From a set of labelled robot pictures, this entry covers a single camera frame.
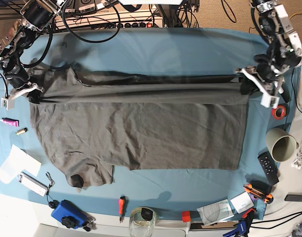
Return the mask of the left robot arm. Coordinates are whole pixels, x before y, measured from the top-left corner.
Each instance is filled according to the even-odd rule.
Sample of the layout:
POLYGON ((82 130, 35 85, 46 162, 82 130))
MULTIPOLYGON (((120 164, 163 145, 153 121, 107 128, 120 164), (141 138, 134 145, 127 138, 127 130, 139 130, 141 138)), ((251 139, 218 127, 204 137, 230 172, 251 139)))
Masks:
POLYGON ((280 98, 290 100, 283 75, 301 65, 302 43, 282 4, 275 0, 252 0, 250 6, 254 27, 268 49, 265 54, 254 56, 257 65, 236 69, 247 86, 241 93, 258 90, 262 93, 261 105, 276 109, 280 98))

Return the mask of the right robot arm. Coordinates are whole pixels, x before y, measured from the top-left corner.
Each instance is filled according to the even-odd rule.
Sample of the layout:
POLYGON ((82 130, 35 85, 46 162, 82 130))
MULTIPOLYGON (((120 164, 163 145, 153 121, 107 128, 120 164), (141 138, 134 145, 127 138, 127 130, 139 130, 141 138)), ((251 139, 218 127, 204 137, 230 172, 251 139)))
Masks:
POLYGON ((30 77, 28 69, 36 67, 49 51, 53 29, 50 24, 64 12, 68 0, 29 0, 20 10, 21 18, 17 19, 0 40, 0 76, 4 83, 4 96, 1 107, 7 110, 14 108, 14 100, 20 96, 33 96, 34 91, 44 92, 30 77), (49 34, 44 53, 39 60, 23 64, 20 60, 24 50, 30 48, 43 33, 49 34))

